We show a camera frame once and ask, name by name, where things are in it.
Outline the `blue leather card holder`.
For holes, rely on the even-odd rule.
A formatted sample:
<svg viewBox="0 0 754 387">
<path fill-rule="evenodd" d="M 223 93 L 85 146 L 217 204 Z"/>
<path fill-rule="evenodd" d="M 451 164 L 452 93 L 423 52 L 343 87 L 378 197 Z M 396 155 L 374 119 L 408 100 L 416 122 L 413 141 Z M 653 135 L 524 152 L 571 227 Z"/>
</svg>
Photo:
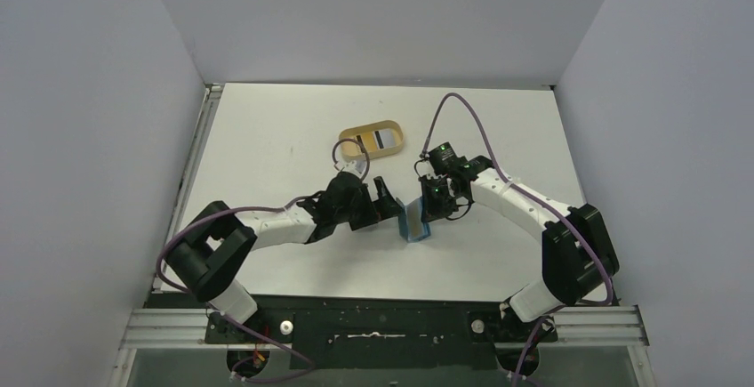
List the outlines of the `blue leather card holder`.
<svg viewBox="0 0 754 387">
<path fill-rule="evenodd" d="M 410 203 L 397 199 L 402 212 L 398 215 L 398 229 L 400 236 L 407 243 L 420 242 L 431 236 L 431 229 L 427 222 L 422 220 L 422 198 L 416 198 Z"/>
</svg>

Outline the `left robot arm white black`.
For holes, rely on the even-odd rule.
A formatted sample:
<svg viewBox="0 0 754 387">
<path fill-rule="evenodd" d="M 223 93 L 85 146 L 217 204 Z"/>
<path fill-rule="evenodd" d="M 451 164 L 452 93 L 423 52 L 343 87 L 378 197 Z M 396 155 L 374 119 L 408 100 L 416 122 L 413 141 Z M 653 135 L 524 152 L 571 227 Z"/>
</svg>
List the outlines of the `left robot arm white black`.
<svg viewBox="0 0 754 387">
<path fill-rule="evenodd" d="M 179 278 L 175 288 L 191 294 L 229 318 L 238 340 L 251 342 L 263 329 L 259 306 L 237 280 L 254 248 L 310 244 L 331 236 L 340 224 L 361 230 L 399 216 L 402 206 L 381 177 L 374 179 L 377 197 L 354 173 L 340 172 L 327 187 L 295 198 L 283 207 L 230 208 L 209 204 L 189 226 L 166 244 L 157 265 L 167 265 Z"/>
</svg>

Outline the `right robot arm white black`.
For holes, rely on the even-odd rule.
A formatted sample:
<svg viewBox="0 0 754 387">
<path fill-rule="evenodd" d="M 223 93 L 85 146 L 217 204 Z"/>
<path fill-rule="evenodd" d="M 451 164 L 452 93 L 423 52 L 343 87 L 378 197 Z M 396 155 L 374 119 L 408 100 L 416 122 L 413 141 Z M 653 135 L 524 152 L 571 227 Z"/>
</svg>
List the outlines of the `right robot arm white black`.
<svg viewBox="0 0 754 387">
<path fill-rule="evenodd" d="M 502 305 L 501 331 L 521 340 L 535 320 L 561 306 L 574 306 L 603 286 L 613 299 L 612 278 L 620 263 L 602 214 L 595 206 L 570 206 L 547 198 L 508 175 L 485 156 L 457 155 L 443 143 L 421 155 L 431 172 L 420 177 L 421 220 L 450 220 L 464 200 L 500 214 L 533 237 L 541 248 L 541 275 Z"/>
</svg>

